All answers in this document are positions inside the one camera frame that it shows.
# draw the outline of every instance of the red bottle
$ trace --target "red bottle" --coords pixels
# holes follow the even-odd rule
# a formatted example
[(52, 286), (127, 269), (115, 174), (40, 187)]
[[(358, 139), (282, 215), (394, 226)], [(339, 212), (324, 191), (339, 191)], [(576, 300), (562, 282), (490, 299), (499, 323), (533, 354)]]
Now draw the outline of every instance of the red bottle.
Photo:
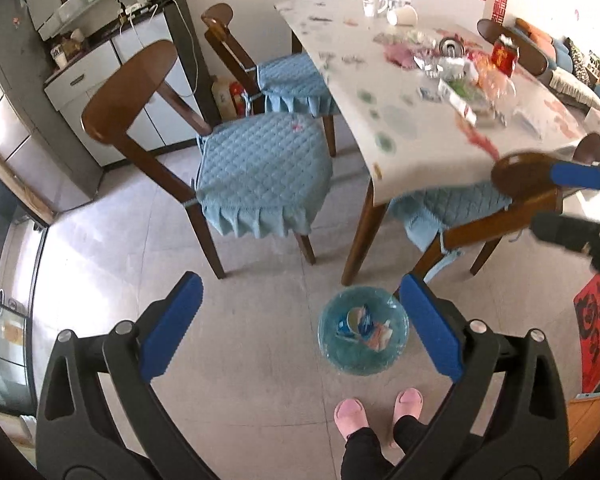
[(511, 38), (504, 34), (501, 35), (495, 45), (493, 45), (493, 53), (491, 54), (491, 62), (508, 77), (511, 77), (516, 69), (516, 64), (520, 58), (520, 51), (513, 43)]
[(247, 107), (242, 97), (243, 93), (244, 87), (237, 81), (229, 85), (229, 94), (231, 94), (231, 99), (234, 101), (235, 113), (238, 117), (244, 117), (247, 113)]

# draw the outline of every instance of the black pants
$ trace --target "black pants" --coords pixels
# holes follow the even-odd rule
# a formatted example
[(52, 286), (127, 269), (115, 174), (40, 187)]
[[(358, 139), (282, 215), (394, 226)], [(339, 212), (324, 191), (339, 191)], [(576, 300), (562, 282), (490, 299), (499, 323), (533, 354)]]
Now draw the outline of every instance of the black pants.
[[(394, 439), (404, 454), (408, 455), (426, 431), (425, 424), (411, 415), (405, 415), (395, 423)], [(473, 452), (481, 442), (481, 437), (469, 435), (460, 455)], [(374, 430), (362, 428), (349, 436), (340, 469), (342, 480), (382, 480), (393, 468), (394, 465), (382, 455), (380, 441)]]

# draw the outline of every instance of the person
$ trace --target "person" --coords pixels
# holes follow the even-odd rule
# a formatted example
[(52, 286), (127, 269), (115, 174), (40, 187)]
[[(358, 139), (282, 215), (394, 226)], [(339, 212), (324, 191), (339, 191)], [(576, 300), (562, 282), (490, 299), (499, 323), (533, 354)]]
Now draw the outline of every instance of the person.
[[(408, 455), (427, 431), (418, 419), (422, 412), (422, 394), (416, 388), (401, 391), (395, 399), (393, 435), (395, 443)], [(381, 480), (394, 465), (383, 455), (378, 437), (369, 427), (365, 407), (358, 399), (345, 399), (333, 413), (340, 434), (347, 441), (340, 477), (342, 480)], [(470, 434), (460, 456), (480, 447), (481, 437)]]

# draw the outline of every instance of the dining table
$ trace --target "dining table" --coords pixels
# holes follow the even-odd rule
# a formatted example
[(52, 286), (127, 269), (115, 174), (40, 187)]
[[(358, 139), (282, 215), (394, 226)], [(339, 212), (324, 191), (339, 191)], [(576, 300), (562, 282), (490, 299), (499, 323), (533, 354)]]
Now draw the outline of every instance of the dining table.
[(586, 135), (520, 65), (511, 76), (516, 113), (506, 126), (468, 128), (448, 102), (423, 98), (438, 94), (438, 79), (390, 62), (387, 44), (458, 37), (467, 52), (491, 53), (492, 44), (451, 17), (416, 8), (417, 25), (393, 26), (383, 15), (365, 17), (362, 0), (291, 0), (275, 7), (292, 31), (292, 49), (301, 46), (322, 75), (370, 175), (343, 285), (355, 279), (392, 199), (488, 181), (504, 155), (554, 152)]

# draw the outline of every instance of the sofa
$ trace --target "sofa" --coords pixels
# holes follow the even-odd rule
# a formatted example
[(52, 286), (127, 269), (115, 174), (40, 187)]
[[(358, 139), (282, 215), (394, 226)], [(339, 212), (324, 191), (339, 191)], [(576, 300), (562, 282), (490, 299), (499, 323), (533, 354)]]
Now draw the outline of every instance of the sofa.
[(576, 77), (576, 67), (571, 59), (570, 49), (563, 41), (552, 38), (544, 30), (521, 18), (516, 18), (515, 26), (509, 29), (544, 54), (547, 69), (538, 79), (560, 100), (587, 110), (591, 107), (600, 110), (600, 81), (592, 89), (581, 80), (588, 80), (587, 77)]

